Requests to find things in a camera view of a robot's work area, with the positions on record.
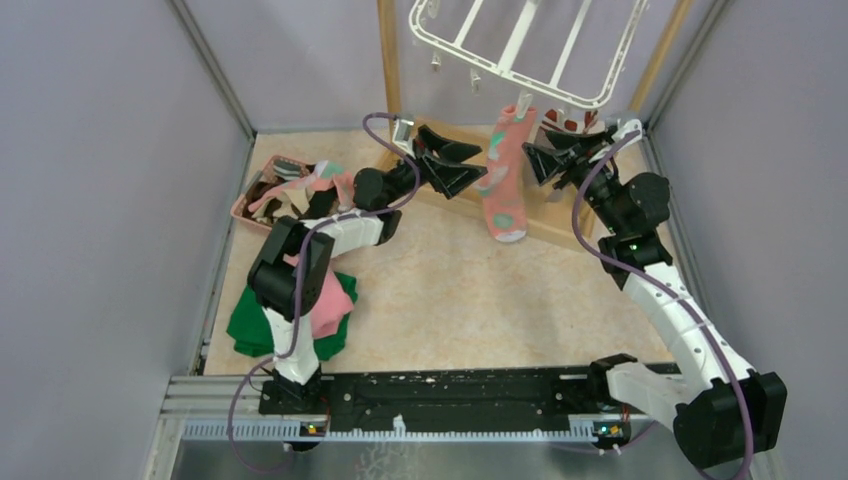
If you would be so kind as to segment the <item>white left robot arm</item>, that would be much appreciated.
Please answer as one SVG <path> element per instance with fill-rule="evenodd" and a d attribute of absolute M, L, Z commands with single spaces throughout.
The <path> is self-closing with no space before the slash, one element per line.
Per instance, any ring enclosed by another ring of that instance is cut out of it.
<path fill-rule="evenodd" d="M 331 274 L 331 260 L 390 240 L 401 206 L 420 187 L 451 199 L 487 172 L 470 161 L 482 153 L 479 145 L 441 136 L 427 125 L 410 134 L 400 123 L 396 132 L 398 162 L 390 170 L 364 168 L 354 174 L 350 210 L 314 220 L 278 220 L 248 273 L 247 284 L 273 340 L 268 385 L 297 413 L 314 410 L 321 397 L 310 314 Z"/>

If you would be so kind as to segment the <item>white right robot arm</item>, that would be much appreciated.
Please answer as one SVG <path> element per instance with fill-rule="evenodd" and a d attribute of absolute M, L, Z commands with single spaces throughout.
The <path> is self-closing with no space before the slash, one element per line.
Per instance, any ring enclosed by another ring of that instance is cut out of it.
<path fill-rule="evenodd" d="M 536 181 L 576 188 L 607 230 L 590 248 L 618 288 L 647 316 L 682 375 L 675 382 L 619 354 L 592 364 L 589 404 L 635 408 L 670 430 L 700 474 L 731 461 L 749 475 L 757 453 L 777 442 L 787 388 L 761 373 L 722 337 L 687 289 L 658 234 L 670 216 L 669 181 L 642 172 L 622 181 L 615 155 L 637 143 L 638 122 L 588 136 L 550 131 L 547 143 L 522 146 Z"/>

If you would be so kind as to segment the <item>pink sock with green pattern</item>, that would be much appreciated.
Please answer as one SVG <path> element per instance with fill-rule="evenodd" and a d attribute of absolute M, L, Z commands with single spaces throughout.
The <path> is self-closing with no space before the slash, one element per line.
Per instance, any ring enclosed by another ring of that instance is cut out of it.
<path fill-rule="evenodd" d="M 516 105 L 509 105 L 501 110 L 489 141 L 488 173 L 474 185 L 482 198 L 488 231 L 498 242 L 517 242 L 527 232 L 522 145 L 532 132 L 536 116 L 534 107 L 520 111 Z"/>

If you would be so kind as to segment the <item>grey sock with red stripes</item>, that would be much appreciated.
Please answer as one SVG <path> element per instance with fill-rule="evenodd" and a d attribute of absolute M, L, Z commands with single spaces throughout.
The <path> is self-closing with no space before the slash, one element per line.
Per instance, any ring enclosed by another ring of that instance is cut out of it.
<path fill-rule="evenodd" d="M 598 110 L 590 110 L 584 113 L 584 134 L 593 134 L 606 128 L 605 121 Z"/>

